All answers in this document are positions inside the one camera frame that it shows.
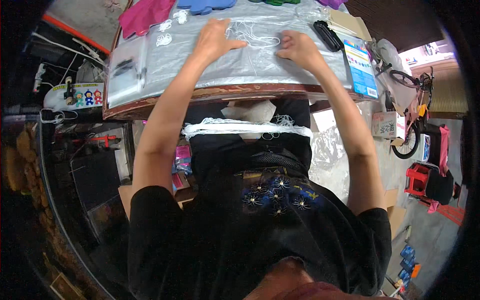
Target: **barcode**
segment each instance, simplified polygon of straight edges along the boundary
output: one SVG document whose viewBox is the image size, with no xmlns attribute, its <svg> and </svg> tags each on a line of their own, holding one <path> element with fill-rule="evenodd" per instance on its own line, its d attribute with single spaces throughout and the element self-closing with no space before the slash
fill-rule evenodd
<svg viewBox="0 0 480 300">
<path fill-rule="evenodd" d="M 377 91 L 369 87 L 367 87 L 367 94 L 372 97 L 377 97 Z"/>
</svg>

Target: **red pipe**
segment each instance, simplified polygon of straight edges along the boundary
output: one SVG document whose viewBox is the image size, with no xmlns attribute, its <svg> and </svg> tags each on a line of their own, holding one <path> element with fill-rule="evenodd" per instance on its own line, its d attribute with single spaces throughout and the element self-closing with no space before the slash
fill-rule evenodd
<svg viewBox="0 0 480 300">
<path fill-rule="evenodd" d="M 44 14 L 42 19 L 44 21 L 47 21 L 53 25 L 55 25 L 56 27 L 60 28 L 60 29 L 63 29 L 65 30 L 66 32 L 80 38 L 82 41 L 84 41 L 85 43 L 87 44 L 90 44 L 92 45 L 93 47 L 97 48 L 98 50 L 102 51 L 103 53 L 107 54 L 107 55 L 110 55 L 110 51 L 108 49 L 106 49 L 105 47 L 99 45 L 98 43 L 94 42 L 92 39 L 90 39 L 89 37 L 87 36 L 84 36 L 83 34 L 81 34 L 80 32 L 76 31 L 75 29 L 71 28 L 70 26 L 68 26 L 67 24 L 65 23 L 62 23 L 60 22 L 59 20 L 47 15 L 47 14 Z"/>
</svg>

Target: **person's left hand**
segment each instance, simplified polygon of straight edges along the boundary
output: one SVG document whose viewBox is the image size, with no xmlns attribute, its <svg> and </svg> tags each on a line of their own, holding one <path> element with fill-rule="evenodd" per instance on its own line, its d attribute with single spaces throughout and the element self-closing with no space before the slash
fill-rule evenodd
<svg viewBox="0 0 480 300">
<path fill-rule="evenodd" d="M 225 37 L 230 19 L 210 19 L 198 35 L 197 45 L 192 55 L 204 60 L 207 65 L 226 54 L 231 49 L 243 48 L 247 42 L 239 40 L 228 40 Z"/>
</svg>

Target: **wooden panel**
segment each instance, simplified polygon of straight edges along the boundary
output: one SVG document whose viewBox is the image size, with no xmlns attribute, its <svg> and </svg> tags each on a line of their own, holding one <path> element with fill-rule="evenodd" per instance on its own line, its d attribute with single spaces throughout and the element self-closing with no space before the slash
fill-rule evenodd
<svg viewBox="0 0 480 300">
<path fill-rule="evenodd" d="M 349 91 L 353 100 L 371 100 Z M 288 97 L 289 99 L 327 100 L 319 85 L 304 84 L 240 84 L 198 88 L 190 105 L 221 101 L 263 101 Z M 160 96 L 144 98 L 103 111 L 103 119 L 146 120 Z"/>
</svg>

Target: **table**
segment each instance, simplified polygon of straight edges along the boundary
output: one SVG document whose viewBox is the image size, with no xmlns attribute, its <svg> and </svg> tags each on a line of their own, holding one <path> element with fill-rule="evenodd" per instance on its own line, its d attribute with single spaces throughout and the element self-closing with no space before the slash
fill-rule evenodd
<svg viewBox="0 0 480 300">
<path fill-rule="evenodd" d="M 176 5 L 170 16 L 176 12 Z M 196 37 L 209 18 L 231 18 L 232 22 L 250 20 L 255 22 L 257 36 L 277 36 L 285 29 L 308 34 L 316 43 L 325 61 L 334 71 L 355 101 L 373 98 L 351 90 L 349 69 L 342 51 L 332 53 L 312 30 L 311 24 L 318 19 L 328 18 L 328 9 L 315 0 L 303 0 L 298 5 L 284 4 L 275 7 L 265 3 L 238 0 L 237 4 L 223 11 L 213 11 L 206 16 L 187 17 L 187 23 L 180 25 L 173 19 L 170 33 L 172 42 L 167 46 L 156 46 L 158 25 L 152 26 L 146 36 L 146 76 L 142 91 L 122 103 L 109 103 L 108 95 L 103 102 L 103 118 L 118 120 L 145 120 L 162 92 L 178 73 L 191 53 Z M 112 45 L 114 49 L 128 42 L 120 36 L 120 28 Z M 203 73 L 193 92 L 191 105 L 220 101 L 260 101 L 288 97 L 310 99 L 315 103 L 311 111 L 329 108 L 326 95 L 315 78 L 289 60 L 275 56 L 279 46 L 272 48 L 251 48 L 232 50 L 210 65 Z"/>
</svg>

